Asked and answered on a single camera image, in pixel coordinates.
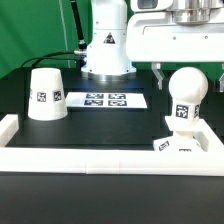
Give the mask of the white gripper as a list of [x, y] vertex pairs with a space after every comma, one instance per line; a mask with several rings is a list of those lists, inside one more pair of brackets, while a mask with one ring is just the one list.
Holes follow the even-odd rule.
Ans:
[[224, 62], [224, 0], [131, 0], [126, 50], [152, 62], [163, 89], [162, 62]]

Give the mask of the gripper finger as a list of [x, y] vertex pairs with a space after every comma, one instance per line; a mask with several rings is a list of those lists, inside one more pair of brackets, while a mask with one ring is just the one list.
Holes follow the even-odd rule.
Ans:
[[224, 63], [222, 63], [221, 65], [222, 68], [222, 75], [220, 76], [219, 80], [218, 80], [218, 90], [219, 92], [224, 92]]

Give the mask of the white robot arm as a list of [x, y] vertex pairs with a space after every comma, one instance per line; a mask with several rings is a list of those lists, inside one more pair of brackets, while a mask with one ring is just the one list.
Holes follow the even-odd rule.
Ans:
[[91, 0], [93, 32], [82, 68], [88, 77], [118, 79], [134, 62], [224, 64], [224, 0]]

